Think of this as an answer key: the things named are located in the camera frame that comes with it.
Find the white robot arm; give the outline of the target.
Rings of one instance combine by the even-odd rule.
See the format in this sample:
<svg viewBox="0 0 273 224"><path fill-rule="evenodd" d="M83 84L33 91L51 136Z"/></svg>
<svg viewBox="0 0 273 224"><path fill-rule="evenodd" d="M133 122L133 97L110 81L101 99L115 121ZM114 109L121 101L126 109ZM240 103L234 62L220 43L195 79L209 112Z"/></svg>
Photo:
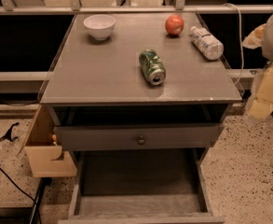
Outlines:
<svg viewBox="0 0 273 224"><path fill-rule="evenodd" d="M254 119L266 119L273 112L273 15L255 28L242 43L244 48L262 50L262 55L272 62L264 72L261 83L248 110Z"/></svg>

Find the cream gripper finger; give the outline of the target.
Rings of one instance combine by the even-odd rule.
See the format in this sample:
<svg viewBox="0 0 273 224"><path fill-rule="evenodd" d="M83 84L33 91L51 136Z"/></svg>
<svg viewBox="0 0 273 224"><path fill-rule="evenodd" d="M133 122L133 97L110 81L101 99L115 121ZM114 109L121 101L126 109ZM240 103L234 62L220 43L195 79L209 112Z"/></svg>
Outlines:
<svg viewBox="0 0 273 224"><path fill-rule="evenodd" d="M266 119L273 112L273 64L264 72L248 115L253 119Z"/></svg>
<svg viewBox="0 0 273 224"><path fill-rule="evenodd" d="M242 42L243 47L247 49L257 49L261 47L265 28L266 24L264 23L250 32L250 34L246 36Z"/></svg>

